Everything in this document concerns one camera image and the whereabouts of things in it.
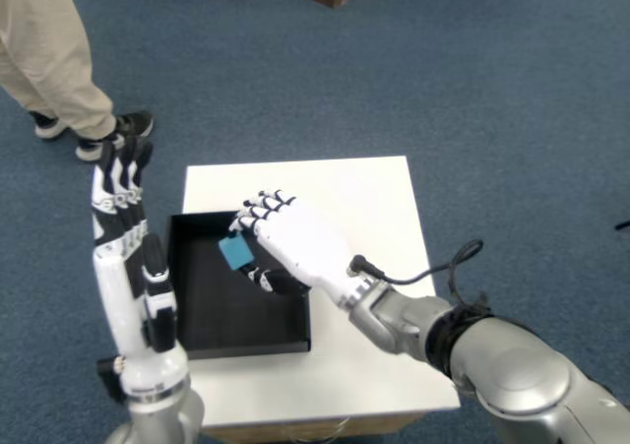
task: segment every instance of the blue sponge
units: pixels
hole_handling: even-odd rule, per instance
[[[254,261],[254,254],[240,232],[233,237],[220,240],[219,249],[232,270],[238,270]]]

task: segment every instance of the black tray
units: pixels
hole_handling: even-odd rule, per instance
[[[191,359],[309,351],[308,295],[267,293],[223,259],[218,243],[234,214],[170,218],[167,257],[177,339]],[[245,239],[261,267],[280,267],[255,239]]]

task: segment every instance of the leg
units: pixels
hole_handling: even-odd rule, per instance
[[[46,117],[56,117],[54,111],[48,107],[43,97],[39,95],[31,82],[16,67],[0,40],[0,85],[26,111],[38,112]]]
[[[92,81],[90,46],[72,0],[0,0],[0,40],[48,112],[81,137],[114,130],[112,103]]]

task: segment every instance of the silver robotic arm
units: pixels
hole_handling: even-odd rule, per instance
[[[151,150],[135,139],[119,153],[106,144],[94,169],[94,270],[117,347],[97,370],[131,415],[107,444],[193,444],[204,414],[190,389],[186,352],[175,339],[168,268],[142,205],[142,170]]]
[[[292,275],[347,311],[376,347],[451,378],[488,411],[507,444],[630,442],[630,412],[526,326],[495,317],[483,301],[452,306],[404,296],[379,280],[380,271],[357,269],[343,237],[301,200],[261,192],[230,228],[251,230]]]

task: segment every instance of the sneaker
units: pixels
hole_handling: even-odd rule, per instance
[[[79,138],[75,154],[82,161],[97,161],[100,159],[103,142],[111,142],[118,150],[125,145],[125,137],[147,137],[154,128],[154,117],[147,111],[132,112],[116,117],[116,127],[113,132],[102,139]]]
[[[31,112],[32,118],[35,120],[35,135],[44,141],[52,141],[57,139],[63,131],[68,129],[58,117],[50,118],[38,112]]]

